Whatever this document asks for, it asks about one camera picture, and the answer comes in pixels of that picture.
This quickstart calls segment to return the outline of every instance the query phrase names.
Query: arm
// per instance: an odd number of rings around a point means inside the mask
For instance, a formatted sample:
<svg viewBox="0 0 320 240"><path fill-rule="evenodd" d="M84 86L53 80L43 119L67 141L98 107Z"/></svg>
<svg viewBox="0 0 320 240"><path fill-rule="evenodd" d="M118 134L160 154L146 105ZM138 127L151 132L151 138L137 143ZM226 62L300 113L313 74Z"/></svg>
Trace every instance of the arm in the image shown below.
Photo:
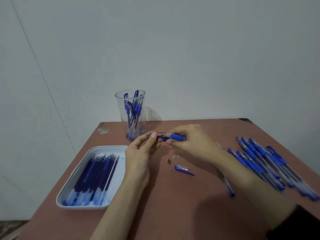
<svg viewBox="0 0 320 240"><path fill-rule="evenodd" d="M296 204L247 170L232 155L219 147L200 125L178 126L168 133L183 133L186 141L167 140L169 145L207 161L221 170L260 211L271 229L282 223Z"/></svg>
<svg viewBox="0 0 320 240"><path fill-rule="evenodd" d="M90 240L127 238L143 190L149 181L148 162L160 147L154 132L139 136L125 150L125 175L121 186L94 230Z"/></svg>

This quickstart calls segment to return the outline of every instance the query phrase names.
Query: forearm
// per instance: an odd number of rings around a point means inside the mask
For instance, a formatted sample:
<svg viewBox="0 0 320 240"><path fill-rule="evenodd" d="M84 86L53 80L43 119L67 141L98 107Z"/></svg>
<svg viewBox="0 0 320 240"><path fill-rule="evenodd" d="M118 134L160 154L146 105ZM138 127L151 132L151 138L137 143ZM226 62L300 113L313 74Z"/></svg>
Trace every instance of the forearm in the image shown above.
<svg viewBox="0 0 320 240"><path fill-rule="evenodd" d="M143 190L142 177L125 177L90 240L126 239Z"/></svg>
<svg viewBox="0 0 320 240"><path fill-rule="evenodd" d="M244 193L274 229L295 209L296 204L274 190L225 150L211 153L211 163Z"/></svg>

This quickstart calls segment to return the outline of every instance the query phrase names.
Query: brown table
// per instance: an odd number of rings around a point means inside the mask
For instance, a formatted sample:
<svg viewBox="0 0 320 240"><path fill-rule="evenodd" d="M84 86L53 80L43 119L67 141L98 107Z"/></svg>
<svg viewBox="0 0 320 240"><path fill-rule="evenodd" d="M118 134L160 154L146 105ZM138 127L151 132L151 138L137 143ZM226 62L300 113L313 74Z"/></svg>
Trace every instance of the brown table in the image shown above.
<svg viewBox="0 0 320 240"><path fill-rule="evenodd" d="M177 125L200 124L225 149L240 149L236 136L253 137L273 146L317 192L320 177L258 126L239 119L155 121L150 127L165 132ZM98 129L109 129L106 134ZM104 210L63 210L56 205L60 189L85 155L101 145L129 145L120 122L100 123L67 170L50 191L18 237L20 240L89 239ZM190 168L194 177L174 170L174 163ZM266 222L244 196L234 188L230 198L216 169L163 143L150 162L150 182L142 195L129 239L263 239ZM294 189L285 195L320 218L320 202L311 202Z"/></svg>

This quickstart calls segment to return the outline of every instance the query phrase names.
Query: pen holder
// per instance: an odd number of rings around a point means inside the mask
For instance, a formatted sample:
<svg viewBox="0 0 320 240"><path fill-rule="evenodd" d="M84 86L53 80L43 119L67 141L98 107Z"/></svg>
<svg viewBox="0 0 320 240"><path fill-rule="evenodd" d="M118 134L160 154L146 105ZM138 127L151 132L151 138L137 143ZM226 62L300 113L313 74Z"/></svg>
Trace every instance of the pen holder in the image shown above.
<svg viewBox="0 0 320 240"><path fill-rule="evenodd" d="M145 116L142 114L145 94L143 90L134 89L122 90L115 94L124 135L129 141L134 141L145 133Z"/></svg>

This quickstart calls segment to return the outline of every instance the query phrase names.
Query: white plastic container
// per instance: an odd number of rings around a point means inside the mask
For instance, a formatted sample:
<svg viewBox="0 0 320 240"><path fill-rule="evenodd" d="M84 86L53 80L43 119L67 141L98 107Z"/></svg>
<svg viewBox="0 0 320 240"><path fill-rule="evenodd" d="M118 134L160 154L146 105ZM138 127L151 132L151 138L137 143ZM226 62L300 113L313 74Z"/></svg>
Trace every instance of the white plastic container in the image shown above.
<svg viewBox="0 0 320 240"><path fill-rule="evenodd" d="M69 179L66 181L60 192L57 196L57 205L63 209L73 209L73 210L99 210L106 209L113 199L114 195L118 191L120 187L123 177L125 176L126 170L126 156L125 150L128 146L126 145L102 145L91 148L79 164L75 167L74 171L71 173ZM106 192L105 199L102 205L95 206L92 202L90 202L87 206L65 206L63 204L70 195L70 192L73 190L78 178L80 177L82 171L86 167L87 162L90 160L90 157L95 154L96 156L109 155L114 153L117 157L119 157L119 161L117 163L117 167L115 168L112 180L110 182L109 188Z"/></svg>

